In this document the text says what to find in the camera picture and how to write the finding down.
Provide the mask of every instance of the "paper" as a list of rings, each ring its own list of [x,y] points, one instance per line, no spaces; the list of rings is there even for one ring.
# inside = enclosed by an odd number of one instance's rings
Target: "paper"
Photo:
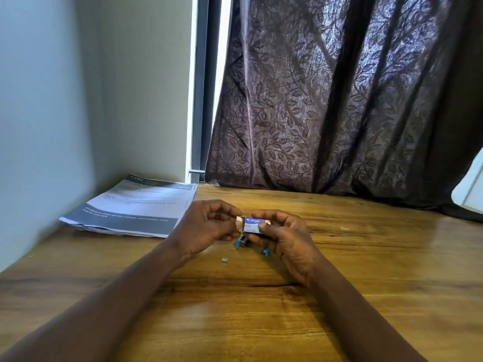
[[[197,184],[133,174],[60,220],[103,234],[167,237],[193,201]]]

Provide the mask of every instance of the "curtain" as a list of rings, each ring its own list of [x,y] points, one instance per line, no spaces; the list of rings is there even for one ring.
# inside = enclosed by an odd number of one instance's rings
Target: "curtain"
[[[205,180],[481,220],[482,0],[233,0]]]

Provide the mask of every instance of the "wooden tabletop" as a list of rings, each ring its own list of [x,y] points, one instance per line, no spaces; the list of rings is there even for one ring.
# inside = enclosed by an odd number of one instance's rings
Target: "wooden tabletop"
[[[354,198],[199,187],[196,199],[212,198],[246,215],[304,217],[324,255],[427,359],[483,359],[483,225]],[[36,246],[0,274],[0,353],[159,241],[66,227]],[[172,274],[114,359],[342,358],[314,298],[280,262],[220,242]]]

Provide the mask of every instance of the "wooden table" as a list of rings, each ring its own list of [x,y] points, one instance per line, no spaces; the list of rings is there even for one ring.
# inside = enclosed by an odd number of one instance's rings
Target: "wooden table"
[[[354,198],[200,186],[245,214],[279,208],[429,360],[483,359],[483,225]],[[0,353],[152,249],[159,239],[63,228],[0,274]],[[228,257],[222,263],[221,257]],[[139,317],[119,361],[341,360],[314,298],[258,247],[217,243]]]

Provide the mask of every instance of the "person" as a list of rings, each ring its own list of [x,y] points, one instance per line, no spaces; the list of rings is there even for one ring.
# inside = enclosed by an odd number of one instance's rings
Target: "person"
[[[242,212],[221,200],[194,201],[172,233],[147,255],[77,304],[27,335],[1,362],[103,361],[161,283],[217,240],[239,236]],[[315,295],[349,358],[356,361],[425,360],[323,256],[305,221],[279,210],[257,210],[271,219],[249,239],[270,249]]]

